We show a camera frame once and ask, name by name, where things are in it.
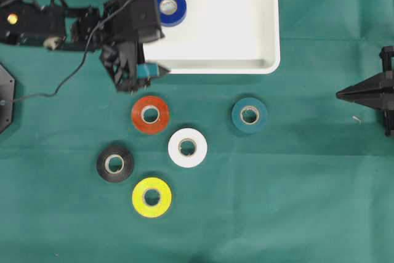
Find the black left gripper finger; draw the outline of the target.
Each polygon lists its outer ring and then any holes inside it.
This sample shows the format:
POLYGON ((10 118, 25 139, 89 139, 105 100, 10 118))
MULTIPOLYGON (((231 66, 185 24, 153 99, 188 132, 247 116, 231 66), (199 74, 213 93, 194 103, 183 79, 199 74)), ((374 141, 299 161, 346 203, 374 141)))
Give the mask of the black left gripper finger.
POLYGON ((170 69, 157 63, 140 63, 137 65, 138 78, 159 78, 170 72, 170 69))

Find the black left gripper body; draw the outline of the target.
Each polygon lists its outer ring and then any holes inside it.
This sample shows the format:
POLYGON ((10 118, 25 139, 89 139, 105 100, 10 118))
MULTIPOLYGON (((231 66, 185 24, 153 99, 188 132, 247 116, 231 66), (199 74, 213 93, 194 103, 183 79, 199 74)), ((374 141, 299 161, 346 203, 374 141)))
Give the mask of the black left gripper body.
POLYGON ((70 9, 69 16, 76 21, 71 27, 74 50, 101 50, 100 61, 119 92, 137 92, 151 84, 151 78, 138 78, 137 65, 146 63, 143 44, 137 41, 112 42, 107 40, 105 24, 115 13, 104 16, 94 7, 70 9))

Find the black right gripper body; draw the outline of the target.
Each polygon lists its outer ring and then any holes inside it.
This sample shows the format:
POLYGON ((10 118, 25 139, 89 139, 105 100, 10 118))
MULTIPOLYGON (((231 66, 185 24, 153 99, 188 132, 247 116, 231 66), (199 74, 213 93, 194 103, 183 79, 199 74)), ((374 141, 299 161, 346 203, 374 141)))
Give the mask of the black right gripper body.
MULTIPOLYGON (((379 57, 382 61, 382 73, 386 82, 383 84, 382 93, 393 94, 393 46, 385 46, 381 49, 379 57)), ((393 136, 393 110, 389 110, 388 107, 383 109, 383 125, 385 128, 385 135, 387 137, 393 136)))

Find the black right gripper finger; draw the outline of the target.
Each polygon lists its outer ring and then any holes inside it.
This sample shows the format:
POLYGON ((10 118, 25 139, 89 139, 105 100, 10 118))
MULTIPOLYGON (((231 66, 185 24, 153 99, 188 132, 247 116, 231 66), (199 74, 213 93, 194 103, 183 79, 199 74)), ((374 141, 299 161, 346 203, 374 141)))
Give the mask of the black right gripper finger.
POLYGON ((338 91, 336 95, 350 95, 350 94, 360 94, 364 92, 373 92, 381 90, 381 82, 383 80, 383 74, 378 73, 364 81, 357 83, 355 85, 346 87, 341 91, 338 91))
POLYGON ((353 94, 341 95, 337 94, 337 98, 346 102, 357 103, 359 105, 369 107, 376 110, 384 110, 384 103, 380 95, 353 94))

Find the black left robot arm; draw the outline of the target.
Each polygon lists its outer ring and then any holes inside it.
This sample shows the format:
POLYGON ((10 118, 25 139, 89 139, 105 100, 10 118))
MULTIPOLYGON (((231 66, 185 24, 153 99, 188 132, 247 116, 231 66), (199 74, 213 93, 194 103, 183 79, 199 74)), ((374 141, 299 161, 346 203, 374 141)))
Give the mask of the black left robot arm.
POLYGON ((70 7, 65 0, 1 0, 1 42, 51 51, 100 50, 100 61, 117 91, 136 92, 170 73, 147 62, 143 45, 164 37, 157 0, 109 0, 96 7, 70 7))

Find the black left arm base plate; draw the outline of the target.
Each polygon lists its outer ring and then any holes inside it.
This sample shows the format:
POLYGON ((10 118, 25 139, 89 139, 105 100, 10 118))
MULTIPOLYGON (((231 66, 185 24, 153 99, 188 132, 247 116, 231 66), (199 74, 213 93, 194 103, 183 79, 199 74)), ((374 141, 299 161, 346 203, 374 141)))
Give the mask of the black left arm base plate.
POLYGON ((0 79, 0 133, 2 133, 12 123, 15 90, 15 79, 3 64, 0 66, 0 79))

